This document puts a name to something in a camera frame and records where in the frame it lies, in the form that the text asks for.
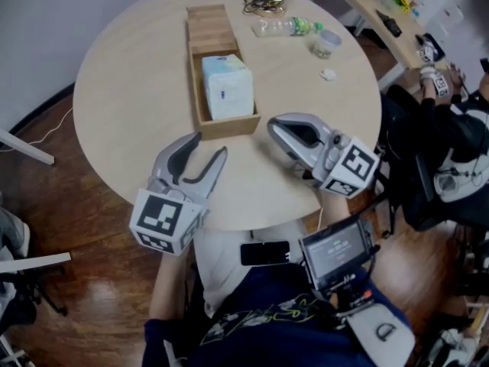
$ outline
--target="wooden box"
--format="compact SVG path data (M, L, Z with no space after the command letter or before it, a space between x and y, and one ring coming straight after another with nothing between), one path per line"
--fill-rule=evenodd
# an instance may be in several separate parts
M202 73L202 58L235 54L243 61L243 56L232 32L224 5L188 8L187 17L193 105L197 130L202 133L202 140L253 133L261 118L256 102L254 103L253 115L215 121L212 120L207 105Z

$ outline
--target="hardwood floor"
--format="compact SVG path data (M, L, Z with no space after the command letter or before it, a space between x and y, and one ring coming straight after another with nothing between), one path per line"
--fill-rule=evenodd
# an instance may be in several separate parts
M388 52L369 41L361 44L378 76L391 68ZM66 98L18 136L39 139L71 105L72 97ZM0 191L5 206L36 232L33 255L72 254L66 276L47 282L48 292L67 305L69 315L58 316L42 304L36 323L11 328L9 338L38 367L140 365L143 324L160 254L139 247L129 234L131 207L90 167L72 115L39 148L56 158L53 167L15 151L0 153ZM361 200L351 202L351 209L361 207ZM379 241L373 278L421 334L451 291L452 231L440 226L419 234L398 217L397 234ZM384 229L382 216L371 218L377 233ZM311 216L308 224L314 222Z

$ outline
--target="green bottle label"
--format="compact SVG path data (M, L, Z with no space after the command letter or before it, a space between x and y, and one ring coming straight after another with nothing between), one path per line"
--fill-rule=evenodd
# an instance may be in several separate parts
M296 28L292 35L306 35L311 31L311 22L307 19L292 18Z

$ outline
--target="plastic cup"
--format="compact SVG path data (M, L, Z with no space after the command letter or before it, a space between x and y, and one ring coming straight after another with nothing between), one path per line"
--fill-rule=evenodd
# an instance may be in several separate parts
M313 53L319 58L328 59L341 45L342 39L339 35L331 30L322 30L314 43Z

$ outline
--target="smartphone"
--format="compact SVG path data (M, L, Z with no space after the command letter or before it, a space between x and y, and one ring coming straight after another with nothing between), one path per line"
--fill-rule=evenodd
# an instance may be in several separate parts
M287 241L243 243L240 249L243 266L279 265L290 262L290 246Z
M481 58L481 65L485 73L489 72L489 59Z

